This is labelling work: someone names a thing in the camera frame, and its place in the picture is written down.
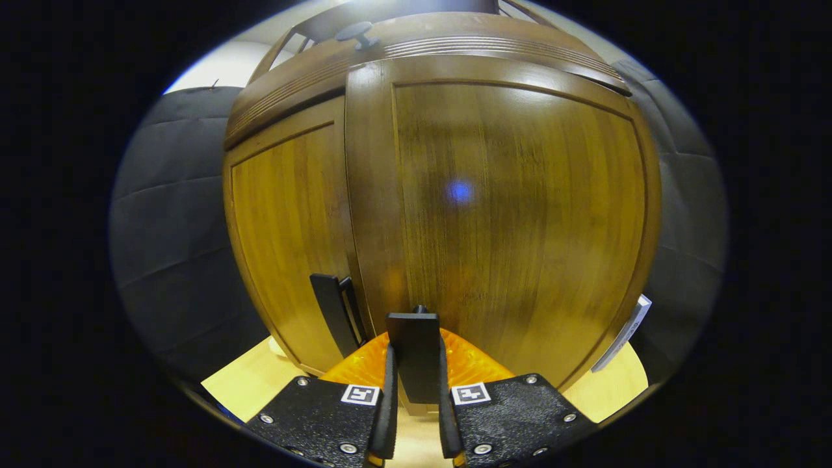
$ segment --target wooden cabinet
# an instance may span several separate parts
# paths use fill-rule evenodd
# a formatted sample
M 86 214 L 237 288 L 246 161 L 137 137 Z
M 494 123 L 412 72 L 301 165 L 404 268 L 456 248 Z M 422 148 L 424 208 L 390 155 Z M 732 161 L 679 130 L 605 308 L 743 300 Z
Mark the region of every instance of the wooden cabinet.
M 268 127 L 225 160 L 232 246 L 255 306 L 295 364 L 313 374 L 343 357 L 309 276 L 350 275 L 344 98 Z
M 346 89 L 376 331 L 423 304 L 512 372 L 571 385 L 629 317 L 656 249 L 657 164 L 637 109 L 491 57 L 371 62 Z
M 353 278 L 370 336 L 423 304 L 516 374 L 563 391 L 586 372 L 635 306 L 659 228 L 658 161 L 621 90 L 442 53 L 315 86 L 247 137 L 230 122 L 225 161 L 236 258 L 287 356 L 313 374 L 342 359 L 309 281 L 324 273 Z

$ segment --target wooden cabinet top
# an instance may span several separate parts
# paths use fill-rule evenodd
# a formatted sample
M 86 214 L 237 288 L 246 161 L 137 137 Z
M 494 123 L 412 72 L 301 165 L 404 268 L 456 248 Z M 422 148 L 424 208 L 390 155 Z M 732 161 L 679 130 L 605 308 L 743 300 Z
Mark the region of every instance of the wooden cabinet top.
M 367 33 L 379 43 L 329 40 L 281 63 L 237 97 L 225 133 L 230 150 L 275 120 L 342 93 L 350 67 L 385 58 L 431 54 L 502 57 L 556 68 L 624 96 L 618 73 L 577 38 L 551 27 L 473 12 L 424 13 L 376 23 Z

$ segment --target blue light spot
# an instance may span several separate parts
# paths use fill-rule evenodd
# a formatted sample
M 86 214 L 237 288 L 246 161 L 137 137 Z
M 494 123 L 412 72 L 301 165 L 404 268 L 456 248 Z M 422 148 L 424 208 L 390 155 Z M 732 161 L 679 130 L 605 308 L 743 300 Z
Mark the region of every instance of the blue light spot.
M 473 197 L 473 187 L 467 182 L 453 181 L 448 184 L 448 197 L 456 203 L 468 203 Z

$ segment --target orange gripper part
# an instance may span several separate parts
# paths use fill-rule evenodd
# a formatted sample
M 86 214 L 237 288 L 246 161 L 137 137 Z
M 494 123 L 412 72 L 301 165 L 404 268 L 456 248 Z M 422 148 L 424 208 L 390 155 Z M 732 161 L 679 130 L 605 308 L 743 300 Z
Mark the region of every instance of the orange gripper part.
M 448 358 L 448 387 L 479 382 L 510 379 L 514 374 L 461 336 L 439 329 L 445 340 Z M 384 386 L 384 364 L 387 360 L 387 333 L 376 336 L 356 352 L 345 357 L 320 379 L 342 384 Z

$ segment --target screw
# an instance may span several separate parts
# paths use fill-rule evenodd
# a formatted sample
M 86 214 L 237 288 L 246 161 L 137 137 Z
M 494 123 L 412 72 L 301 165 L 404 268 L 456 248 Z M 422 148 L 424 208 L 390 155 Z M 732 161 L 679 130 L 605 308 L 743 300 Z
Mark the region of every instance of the screw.
M 352 444 L 341 444 L 340 449 L 344 453 L 355 453 L 355 452 L 359 451 L 358 447 L 356 447 Z

